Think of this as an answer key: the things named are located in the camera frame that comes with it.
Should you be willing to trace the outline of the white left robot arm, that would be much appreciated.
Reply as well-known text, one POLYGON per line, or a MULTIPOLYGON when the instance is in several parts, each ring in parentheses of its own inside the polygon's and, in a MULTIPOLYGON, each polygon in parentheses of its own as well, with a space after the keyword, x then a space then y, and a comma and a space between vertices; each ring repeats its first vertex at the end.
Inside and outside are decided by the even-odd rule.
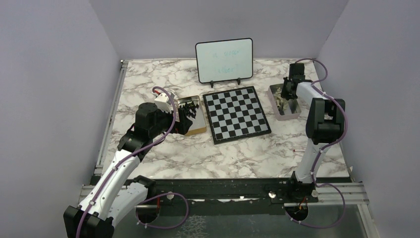
POLYGON ((194 103, 176 106, 171 102, 142 103, 135 121, 119 141, 113 161, 90 193, 77 207, 63 214, 69 238, 110 238, 118 223, 136 205, 140 224, 149 227, 160 212, 162 195, 152 179, 138 176, 126 189, 129 175, 145 155, 170 133, 187 134, 196 117, 194 103))

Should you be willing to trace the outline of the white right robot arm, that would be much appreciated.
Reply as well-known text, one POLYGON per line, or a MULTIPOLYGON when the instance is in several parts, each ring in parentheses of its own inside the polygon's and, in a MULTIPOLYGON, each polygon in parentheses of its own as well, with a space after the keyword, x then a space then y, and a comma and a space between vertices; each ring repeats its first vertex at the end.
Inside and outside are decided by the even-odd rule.
POLYGON ((322 92, 303 75, 283 79, 281 98, 300 98, 310 106, 306 122, 307 147, 286 187, 286 197, 292 202, 300 202, 311 196, 316 187, 317 172, 326 152, 345 132, 345 102, 342 99, 335 100, 322 92))

